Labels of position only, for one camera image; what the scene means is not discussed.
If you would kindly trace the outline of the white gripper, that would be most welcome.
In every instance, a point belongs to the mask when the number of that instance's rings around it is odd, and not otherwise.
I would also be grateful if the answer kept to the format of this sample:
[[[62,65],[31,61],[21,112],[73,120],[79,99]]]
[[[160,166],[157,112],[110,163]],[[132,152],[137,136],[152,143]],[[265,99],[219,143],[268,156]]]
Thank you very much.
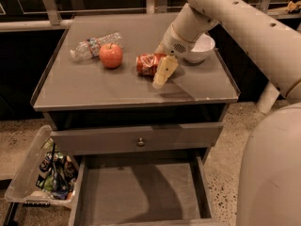
[[[178,68],[178,59],[176,57],[186,57],[194,48],[199,33],[190,30],[180,31],[175,24],[171,24],[163,36],[162,43],[155,49],[155,54],[164,54],[160,59],[155,76],[153,77],[152,86],[155,89],[162,88],[167,79]]]

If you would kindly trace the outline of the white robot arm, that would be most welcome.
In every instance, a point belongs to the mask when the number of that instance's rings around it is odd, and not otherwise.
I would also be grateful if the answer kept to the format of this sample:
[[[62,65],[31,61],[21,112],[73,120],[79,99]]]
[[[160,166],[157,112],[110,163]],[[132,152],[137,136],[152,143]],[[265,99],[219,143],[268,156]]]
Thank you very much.
[[[242,0],[187,0],[157,49],[187,58],[217,24],[288,102],[248,138],[236,226],[301,226],[301,34]]]

